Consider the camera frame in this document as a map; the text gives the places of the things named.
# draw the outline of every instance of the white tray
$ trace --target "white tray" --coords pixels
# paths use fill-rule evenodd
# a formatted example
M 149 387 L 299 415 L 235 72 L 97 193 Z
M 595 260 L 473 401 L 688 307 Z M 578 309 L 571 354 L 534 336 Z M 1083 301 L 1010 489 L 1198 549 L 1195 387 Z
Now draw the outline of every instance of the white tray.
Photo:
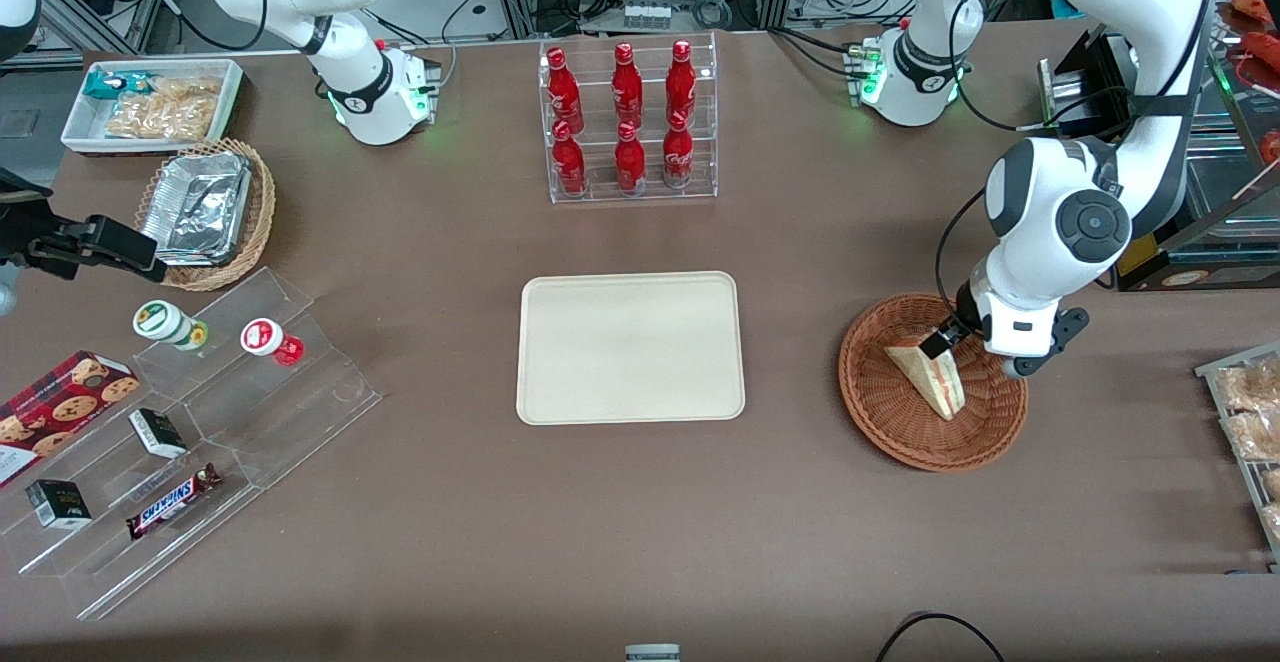
M 120 140 L 108 137 L 106 120 L 111 119 L 115 111 L 115 100 L 95 100 L 78 93 L 72 105 L 72 114 L 63 127 L 63 143 L 74 152 L 91 152 L 91 155 L 138 155 L 138 152 L 177 152 L 195 147 L 201 142 L 220 140 L 227 131 L 227 123 L 232 117 L 232 108 L 236 102 L 236 92 L 239 88 L 243 70 L 233 60 L 219 58 L 209 59 L 146 59 L 146 60 L 119 60 L 119 61 L 93 61 L 84 73 L 84 78 L 96 70 L 150 70 L 150 73 L 175 78 L 212 77 L 223 79 L 223 90 L 218 95 L 218 106 L 214 108 L 214 119 L 209 125 L 209 133 L 202 141 L 184 140 Z
M 745 403 L 737 287 L 727 274 L 525 286 L 516 412 L 526 424 L 732 420 Z

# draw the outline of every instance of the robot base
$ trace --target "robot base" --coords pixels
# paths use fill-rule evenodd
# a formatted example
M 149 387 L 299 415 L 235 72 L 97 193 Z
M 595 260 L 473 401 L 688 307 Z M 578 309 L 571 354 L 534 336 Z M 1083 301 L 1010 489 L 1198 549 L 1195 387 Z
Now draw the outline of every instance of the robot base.
M 392 82 L 369 111 L 344 110 L 333 93 L 329 96 L 338 122 L 365 143 L 392 143 L 417 125 L 433 123 L 440 97 L 438 67 L 429 70 L 420 58 L 401 50 L 387 50 L 384 55 L 392 64 Z
M 893 124 L 927 125 L 942 115 L 957 91 L 948 74 L 943 74 L 948 70 L 940 70 L 936 77 L 924 79 L 924 86 L 933 91 L 920 92 L 895 60 L 893 44 L 901 36 L 901 29 L 887 29 L 881 37 L 864 38 L 860 47 L 846 52 L 845 70 L 860 78 L 849 81 L 849 97 L 855 108 L 877 110 Z

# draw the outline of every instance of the coca-cola bottle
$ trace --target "coca-cola bottle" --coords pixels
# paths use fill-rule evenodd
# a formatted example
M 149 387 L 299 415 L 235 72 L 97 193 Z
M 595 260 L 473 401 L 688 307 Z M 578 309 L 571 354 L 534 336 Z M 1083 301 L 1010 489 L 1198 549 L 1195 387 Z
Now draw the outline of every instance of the coca-cola bottle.
M 622 42 L 613 47 L 613 108 L 618 120 L 627 120 L 640 129 L 644 118 L 644 82 L 636 70 L 635 51 L 630 44 Z
M 667 137 L 662 140 L 662 182 L 672 190 L 684 190 L 694 172 L 694 138 L 689 133 L 685 111 L 672 111 L 667 118 Z
M 586 165 L 582 161 L 582 149 L 573 140 L 571 128 L 566 120 L 556 120 L 552 125 L 552 160 L 556 163 L 556 175 L 561 179 L 561 188 L 570 197 L 581 197 L 586 193 Z
M 644 195 L 644 147 L 636 140 L 636 125 L 618 123 L 618 146 L 613 151 L 618 166 L 618 190 L 627 197 Z
M 685 111 L 685 120 L 694 117 L 694 85 L 698 73 L 690 61 L 692 47 L 686 38 L 671 46 L 671 69 L 667 70 L 667 119 L 672 111 Z
M 582 132 L 582 99 L 577 92 L 577 81 L 564 64 L 564 50 L 550 47 L 547 51 L 547 65 L 552 68 L 547 82 L 547 92 L 552 99 L 552 111 L 556 119 L 566 120 L 571 134 Z

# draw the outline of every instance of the brown tabletop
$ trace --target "brown tabletop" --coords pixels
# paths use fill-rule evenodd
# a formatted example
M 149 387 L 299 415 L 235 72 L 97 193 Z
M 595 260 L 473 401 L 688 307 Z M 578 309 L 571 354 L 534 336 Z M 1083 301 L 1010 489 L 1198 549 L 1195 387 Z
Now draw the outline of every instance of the brown tabletop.
M 970 96 L 1033 119 L 1034 61 L 1079 28 L 992 26 Z M 549 204 L 535 44 L 462 50 L 442 123 L 387 149 L 334 124 L 301 56 L 242 58 L 232 133 L 279 190 L 264 261 L 387 398 L 105 621 L 0 566 L 0 643 L 17 645 L 0 657 L 608 661 L 671 640 L 690 662 L 845 662 L 918 610 L 969 617 L 1010 658 L 1274 657 L 1280 579 L 1222 575 L 1265 569 L 1265 540 L 1190 370 L 1274 341 L 1276 293 L 1085 289 L 1071 303 L 1093 324 L 1030 382 L 1005 457 L 902 467 L 850 423 L 838 341 L 878 298 L 932 289 L 942 225 L 1016 136 L 960 106 L 895 128 L 776 38 L 718 40 L 721 197 L 676 207 Z M 131 220 L 156 164 L 68 155 L 56 210 Z M 948 284 L 993 241 L 970 215 Z M 673 270 L 737 280 L 746 411 L 521 424 L 522 286 Z M 147 298 L 212 298 L 99 269 L 28 271 L 18 291 L 9 391 L 78 348 L 136 353 Z M 901 644 L 987 654 L 942 626 Z

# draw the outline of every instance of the wicker basket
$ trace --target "wicker basket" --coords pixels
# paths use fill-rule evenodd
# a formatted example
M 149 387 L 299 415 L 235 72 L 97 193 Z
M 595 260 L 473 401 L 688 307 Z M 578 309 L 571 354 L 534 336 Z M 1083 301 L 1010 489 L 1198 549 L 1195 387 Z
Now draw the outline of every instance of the wicker basket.
M 970 337 L 952 353 L 965 406 L 943 420 L 884 353 L 902 337 L 932 333 L 947 319 L 941 298 L 902 295 L 878 302 L 840 346 L 840 389 L 872 443 L 895 460 L 934 472 L 973 470 L 1000 457 L 1027 420 L 1027 382 L 1009 379 L 1001 357 Z
M 271 234 L 271 215 L 275 214 L 275 183 L 271 181 L 271 170 L 266 169 L 262 157 L 247 143 L 236 140 L 219 140 L 218 142 L 201 143 L 191 150 L 179 152 L 184 157 L 200 155 L 212 155 L 212 152 L 237 152 L 253 164 L 253 178 L 250 181 L 248 202 L 244 205 L 244 220 L 241 225 L 239 252 L 232 261 L 219 268 L 169 268 L 164 277 L 164 284 L 188 289 L 189 292 L 210 292 L 238 280 L 248 274 L 257 265 L 266 247 L 266 238 Z M 160 181 L 160 170 L 151 175 L 151 183 L 142 193 L 142 204 L 133 215 L 133 229 L 142 229 L 142 220 L 151 209 L 151 196 L 156 191 Z

